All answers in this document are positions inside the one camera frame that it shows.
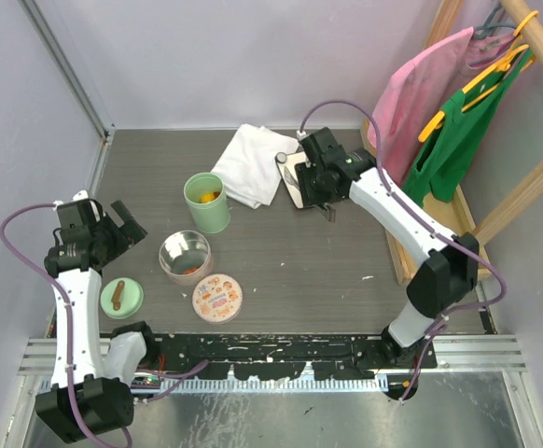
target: wooden rack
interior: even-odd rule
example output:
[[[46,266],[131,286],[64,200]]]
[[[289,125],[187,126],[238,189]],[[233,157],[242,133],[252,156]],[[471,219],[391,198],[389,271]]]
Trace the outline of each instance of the wooden rack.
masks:
[[[448,36],[463,3],[464,0],[442,0],[425,43],[426,48]],[[531,12],[531,8],[526,5],[524,0],[501,0],[501,4],[516,23],[520,23]],[[522,28],[521,34],[536,55],[537,61],[543,65],[543,26],[538,17],[533,17],[527,22]],[[368,129],[369,121],[365,120],[361,128],[363,143],[374,152],[374,148],[367,138]],[[453,231],[472,231],[481,244],[481,256],[487,259],[483,246],[542,194],[543,160],[476,227],[460,187],[456,190],[450,203],[441,203],[429,193],[424,200],[424,209],[430,216]],[[412,262],[411,256],[392,235],[387,233],[387,239],[397,280],[401,285],[406,285],[415,275],[417,267]],[[480,269],[479,277],[484,278],[488,274],[487,270]]]

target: metal bowl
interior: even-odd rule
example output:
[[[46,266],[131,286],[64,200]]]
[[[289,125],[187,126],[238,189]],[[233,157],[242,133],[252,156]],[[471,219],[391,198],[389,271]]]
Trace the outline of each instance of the metal bowl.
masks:
[[[181,285],[195,285],[213,266],[209,243],[195,231],[178,231],[166,238],[160,247],[159,259],[161,268]],[[198,269],[185,274],[194,268]]]

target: white wall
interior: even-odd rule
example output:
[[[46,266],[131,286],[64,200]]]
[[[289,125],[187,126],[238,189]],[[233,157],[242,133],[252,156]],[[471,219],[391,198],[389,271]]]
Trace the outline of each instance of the white wall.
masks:
[[[540,10],[543,0],[529,1]],[[543,67],[522,73],[503,99],[464,182],[479,221],[543,158]],[[498,327],[518,335],[543,415],[543,196],[487,245],[508,280],[494,310]],[[493,295],[496,282],[488,282]]]
[[[13,0],[0,0],[0,223],[31,203],[70,198],[88,184],[99,138]],[[8,235],[42,262],[58,224],[50,211],[13,223]],[[0,436],[29,337],[41,337],[50,287],[0,242]]]
[[[49,0],[40,4],[46,5]],[[58,0],[119,129],[295,126],[369,108],[421,50],[439,0]],[[311,124],[359,126],[331,106]]]

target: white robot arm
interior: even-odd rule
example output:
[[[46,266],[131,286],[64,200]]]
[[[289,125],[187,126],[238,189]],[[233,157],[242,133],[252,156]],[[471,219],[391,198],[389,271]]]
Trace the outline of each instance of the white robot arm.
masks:
[[[407,287],[408,302],[382,333],[383,354],[396,363],[417,347],[443,310],[460,301],[477,284],[478,264],[430,234],[402,206],[393,193],[433,229],[450,236],[474,253],[479,243],[469,233],[457,236],[437,223],[408,198],[390,179],[383,184],[375,159],[365,149],[346,153],[328,128],[300,140],[308,161],[295,166],[304,206],[316,206],[327,217],[331,203],[350,198],[369,213],[403,245],[419,267]]]
[[[97,313],[101,270],[146,236],[122,202],[116,201],[112,208],[124,221],[121,227],[86,191],[80,191],[70,203],[59,203],[56,212],[61,227],[54,232],[55,246],[44,259],[46,271],[66,292],[68,303],[53,287],[57,313],[56,362],[51,390],[36,397],[35,411],[68,443],[85,438],[71,413],[69,347],[72,345],[73,349],[72,386],[77,406],[94,434],[126,427],[132,422],[130,385],[134,373],[140,364],[152,364],[159,351],[151,329],[145,322],[139,322],[115,330],[107,356],[102,358]]]

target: white cloth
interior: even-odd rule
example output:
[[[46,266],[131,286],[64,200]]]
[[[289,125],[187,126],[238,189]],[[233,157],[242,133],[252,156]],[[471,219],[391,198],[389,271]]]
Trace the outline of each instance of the white cloth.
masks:
[[[275,155],[278,152],[293,154],[298,148],[296,138],[243,124],[212,173],[222,179],[226,194],[232,199],[251,208],[270,205],[281,179]]]

